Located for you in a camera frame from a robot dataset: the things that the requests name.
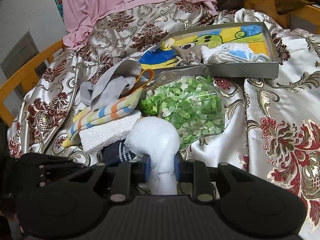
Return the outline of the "navy striped sock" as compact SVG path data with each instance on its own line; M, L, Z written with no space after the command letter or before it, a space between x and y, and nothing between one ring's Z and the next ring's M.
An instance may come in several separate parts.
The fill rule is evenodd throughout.
M101 150L102 162L109 167L117 167L121 162L137 160L141 157L132 153L124 144L125 140L116 141Z

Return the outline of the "white fluffy sock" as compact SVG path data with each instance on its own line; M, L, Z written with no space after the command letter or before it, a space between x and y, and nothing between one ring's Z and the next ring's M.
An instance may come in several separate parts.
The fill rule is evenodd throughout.
M150 156L148 188L151 194L177 194L174 159L180 148L180 137L173 124L155 116L141 118L124 145L139 157Z

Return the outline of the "striped pastel towel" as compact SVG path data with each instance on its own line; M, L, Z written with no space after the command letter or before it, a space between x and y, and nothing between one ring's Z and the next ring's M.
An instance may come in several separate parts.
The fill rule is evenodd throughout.
M92 128L96 125L122 118L135 110L138 105L143 89L139 88L128 96L119 99L114 105L102 107L96 111L91 107L84 108L72 120L71 128L67 132L67 138L63 141L62 147L66 148L80 144L80 131Z

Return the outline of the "grey sock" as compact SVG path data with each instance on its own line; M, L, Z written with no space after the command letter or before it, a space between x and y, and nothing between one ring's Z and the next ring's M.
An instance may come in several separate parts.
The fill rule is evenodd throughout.
M96 84L83 82L80 85L80 100L93 111L112 105L134 87L141 71L138 61L125 59L108 69Z

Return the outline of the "white textured cloth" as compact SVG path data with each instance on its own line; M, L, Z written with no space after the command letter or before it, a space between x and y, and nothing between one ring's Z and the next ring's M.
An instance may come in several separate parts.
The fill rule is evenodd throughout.
M134 110L120 119L80 131L79 135L84 153L89 155L114 142L124 140L141 117L140 111Z

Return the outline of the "floral satin sofa cover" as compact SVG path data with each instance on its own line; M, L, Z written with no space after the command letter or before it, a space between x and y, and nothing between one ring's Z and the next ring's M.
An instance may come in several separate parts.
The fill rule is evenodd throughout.
M98 153L62 147L72 117L84 107L81 83L96 83L124 58L139 59L169 33L240 22L267 26L278 53L279 75L243 81L215 78L226 103L226 130L194 142L182 154L209 166L228 162L295 193L307 209L300 236L319 239L319 36L285 30L254 10L223 10L212 16L200 3L170 0L99 20L86 44L77 51L63 50L24 97L7 133L10 156L32 151L97 163Z

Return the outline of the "white and blue cloth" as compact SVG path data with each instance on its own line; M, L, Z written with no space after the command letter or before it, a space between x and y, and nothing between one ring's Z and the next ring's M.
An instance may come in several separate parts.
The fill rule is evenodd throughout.
M246 43L226 43L215 48L201 47L205 64L268 62L270 58L254 51Z

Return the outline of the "grey tray with cartoon picture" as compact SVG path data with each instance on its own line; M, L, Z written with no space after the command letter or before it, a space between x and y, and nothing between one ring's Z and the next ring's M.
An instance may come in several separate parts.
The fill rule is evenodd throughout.
M279 62L263 22L210 25L168 34L139 59L144 69L206 66L213 77L276 78Z

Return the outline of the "wooden side table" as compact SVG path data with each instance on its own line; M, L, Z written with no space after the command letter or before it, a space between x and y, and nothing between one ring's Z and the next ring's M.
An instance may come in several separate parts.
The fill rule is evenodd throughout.
M283 28L319 34L319 0L244 0L244 7L267 14Z

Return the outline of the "beige drawstring pouch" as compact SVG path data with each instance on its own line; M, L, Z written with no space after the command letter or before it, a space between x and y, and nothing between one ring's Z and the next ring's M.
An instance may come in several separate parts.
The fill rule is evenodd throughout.
M178 66L187 66L187 65L198 65L202 62L202 54L201 54L201 47L202 45L195 45L188 49L183 49L178 46L171 46L172 49L177 53L175 63L175 67Z

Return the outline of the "grey wall panel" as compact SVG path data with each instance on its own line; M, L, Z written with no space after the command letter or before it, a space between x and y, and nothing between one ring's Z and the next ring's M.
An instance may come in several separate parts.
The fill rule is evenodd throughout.
M1 63L1 69L6 78L8 79L15 74L39 53L30 32L26 32Z

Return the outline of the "colourful wall poster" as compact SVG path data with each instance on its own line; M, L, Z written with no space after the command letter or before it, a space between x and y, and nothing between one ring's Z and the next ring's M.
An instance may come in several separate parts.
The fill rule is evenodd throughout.
M54 0L54 1L55 1L57 10L59 12L59 15L60 15L62 21L64 22L62 0Z

